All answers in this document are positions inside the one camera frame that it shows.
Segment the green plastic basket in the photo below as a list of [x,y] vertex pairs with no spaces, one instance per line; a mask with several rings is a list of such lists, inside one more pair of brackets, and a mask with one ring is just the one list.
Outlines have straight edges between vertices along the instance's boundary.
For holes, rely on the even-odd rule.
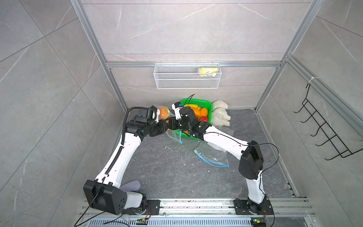
[[[207,128],[212,126],[210,123],[212,104],[205,100],[186,98],[182,100],[180,107],[179,115],[184,123],[184,131],[181,131],[181,137],[203,140],[203,135],[207,132]],[[200,110],[200,118],[207,116],[209,122],[200,121],[200,118],[198,119],[195,116],[192,107],[198,108]]]

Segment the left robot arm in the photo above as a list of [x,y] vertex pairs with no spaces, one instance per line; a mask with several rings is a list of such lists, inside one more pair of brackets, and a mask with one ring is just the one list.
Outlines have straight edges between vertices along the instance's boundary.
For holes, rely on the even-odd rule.
[[115,215],[127,209],[141,212],[147,208],[146,196],[137,189],[126,189],[122,179],[142,140],[167,131],[167,124],[159,121],[159,114],[160,110],[155,106],[127,110],[119,144],[95,180],[87,180],[84,184],[83,190],[91,208]]

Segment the orange mango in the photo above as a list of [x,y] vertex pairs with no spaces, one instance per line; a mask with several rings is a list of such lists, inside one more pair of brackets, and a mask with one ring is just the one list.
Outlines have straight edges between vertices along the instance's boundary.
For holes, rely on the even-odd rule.
[[198,108],[192,107],[192,110],[194,111],[195,116],[199,119],[200,118],[200,110]]
[[160,110],[160,115],[159,115],[160,119],[164,120],[170,117],[170,111],[168,110],[167,107],[160,107],[159,110]]

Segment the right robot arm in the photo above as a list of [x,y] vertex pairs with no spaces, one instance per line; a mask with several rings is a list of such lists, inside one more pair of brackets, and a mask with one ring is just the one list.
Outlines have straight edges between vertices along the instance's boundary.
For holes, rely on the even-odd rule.
[[254,215],[273,215],[274,210],[263,188],[262,176],[265,169],[260,144],[239,140],[208,122],[198,120],[192,108],[186,107],[184,102],[172,104],[172,109],[174,113],[166,118],[171,130],[217,146],[239,160],[238,171],[246,179],[248,186],[246,206],[249,212]]

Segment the clear zip-top bag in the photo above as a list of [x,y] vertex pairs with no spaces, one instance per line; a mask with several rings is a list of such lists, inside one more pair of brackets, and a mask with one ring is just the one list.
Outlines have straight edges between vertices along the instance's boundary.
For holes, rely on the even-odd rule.
[[208,141],[200,141],[194,153],[207,164],[214,167],[230,167],[227,150]]
[[[168,108],[168,110],[170,111],[170,117],[175,117],[174,111],[170,110],[169,108]],[[179,144],[182,144],[181,131],[179,131],[179,130],[170,130],[169,129],[169,130],[166,131],[166,134],[167,134],[167,136],[169,138],[173,139],[174,141],[177,141]]]

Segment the metal base rail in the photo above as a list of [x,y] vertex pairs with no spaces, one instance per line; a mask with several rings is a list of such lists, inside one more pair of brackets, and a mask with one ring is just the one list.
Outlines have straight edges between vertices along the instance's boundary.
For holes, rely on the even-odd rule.
[[319,227],[307,199],[268,199],[259,214],[247,208],[246,199],[153,198],[145,211],[102,213],[82,201],[76,227]]

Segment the grey purple cloth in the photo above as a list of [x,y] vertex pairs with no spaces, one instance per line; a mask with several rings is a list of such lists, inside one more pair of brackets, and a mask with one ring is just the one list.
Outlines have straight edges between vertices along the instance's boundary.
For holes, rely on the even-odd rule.
[[139,180],[134,180],[131,182],[128,182],[124,185],[120,186],[120,190],[124,191],[124,192],[138,192],[141,188],[141,184]]

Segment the red mango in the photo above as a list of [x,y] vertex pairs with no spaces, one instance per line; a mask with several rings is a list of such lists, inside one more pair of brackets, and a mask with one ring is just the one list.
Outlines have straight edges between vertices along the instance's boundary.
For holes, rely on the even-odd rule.
[[201,118],[200,118],[200,121],[203,121],[203,122],[209,122],[209,119],[208,119],[208,117],[207,116],[202,116]]

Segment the white plush toy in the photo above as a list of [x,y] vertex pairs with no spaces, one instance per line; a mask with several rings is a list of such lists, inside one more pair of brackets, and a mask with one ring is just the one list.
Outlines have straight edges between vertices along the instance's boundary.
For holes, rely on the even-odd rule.
[[212,105],[213,105],[213,110],[211,114],[211,124],[214,127],[219,127],[219,126],[229,127],[230,126],[229,121],[231,120],[231,116],[229,116],[226,111],[228,109],[228,104],[223,100],[216,100],[215,102],[212,103]]

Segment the black wall hook rack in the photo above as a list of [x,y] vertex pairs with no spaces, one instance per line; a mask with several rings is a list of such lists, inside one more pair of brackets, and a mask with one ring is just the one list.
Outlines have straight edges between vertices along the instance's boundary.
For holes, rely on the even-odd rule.
[[294,113],[299,114],[303,112],[308,114],[307,118],[303,121],[300,121],[300,123],[305,124],[311,121],[317,125],[315,133],[311,133],[310,136],[314,138],[317,137],[318,135],[321,135],[323,141],[316,143],[315,147],[323,147],[326,144],[329,144],[332,147],[334,156],[325,158],[325,160],[331,161],[335,158],[345,159],[360,151],[363,151],[362,148],[358,150],[351,150],[348,147],[348,145],[345,142],[343,142],[343,140],[333,129],[331,123],[325,119],[325,117],[318,111],[318,109],[314,106],[314,104],[309,100],[308,95],[310,88],[311,85],[308,83],[305,87],[306,93],[303,101],[301,102],[301,107],[299,110],[294,111]]

